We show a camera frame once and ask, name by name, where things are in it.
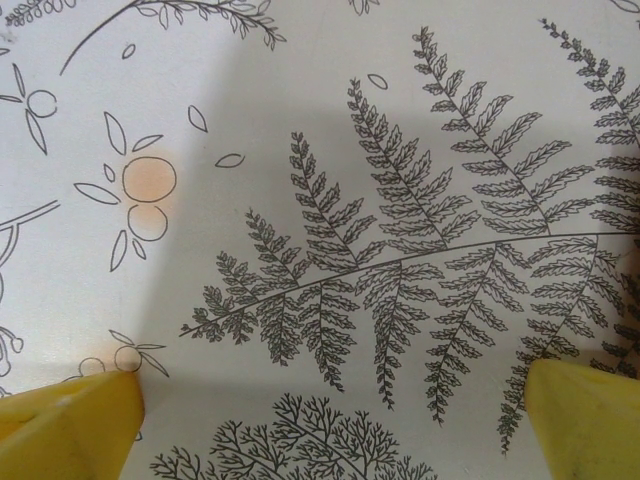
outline yellow plastic piece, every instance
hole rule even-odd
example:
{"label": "yellow plastic piece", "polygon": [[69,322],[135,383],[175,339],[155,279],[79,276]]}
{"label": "yellow plastic piece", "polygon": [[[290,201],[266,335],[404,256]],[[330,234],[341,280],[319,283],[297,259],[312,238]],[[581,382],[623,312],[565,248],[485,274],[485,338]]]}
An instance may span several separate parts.
{"label": "yellow plastic piece", "polygon": [[0,399],[1,480],[116,480],[144,418],[133,373]]}
{"label": "yellow plastic piece", "polygon": [[640,382],[537,360],[525,407],[554,480],[640,478]]}

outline yellow object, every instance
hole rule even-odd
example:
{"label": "yellow object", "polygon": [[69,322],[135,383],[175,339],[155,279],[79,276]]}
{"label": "yellow object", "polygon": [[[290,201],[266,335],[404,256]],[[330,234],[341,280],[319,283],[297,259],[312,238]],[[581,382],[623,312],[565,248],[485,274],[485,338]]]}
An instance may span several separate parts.
{"label": "yellow object", "polygon": [[0,399],[1,480],[115,480],[144,418],[133,373]]}
{"label": "yellow object", "polygon": [[640,478],[640,381],[537,360],[525,407],[554,480]]}

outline coloring page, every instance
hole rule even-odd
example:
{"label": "coloring page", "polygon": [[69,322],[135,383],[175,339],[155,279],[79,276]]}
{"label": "coloring page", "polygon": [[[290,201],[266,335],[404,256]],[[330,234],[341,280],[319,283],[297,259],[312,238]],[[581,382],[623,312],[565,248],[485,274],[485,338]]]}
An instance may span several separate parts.
{"label": "coloring page", "polygon": [[640,368],[640,3],[12,0],[0,397],[135,371],[125,479],[549,479]]}

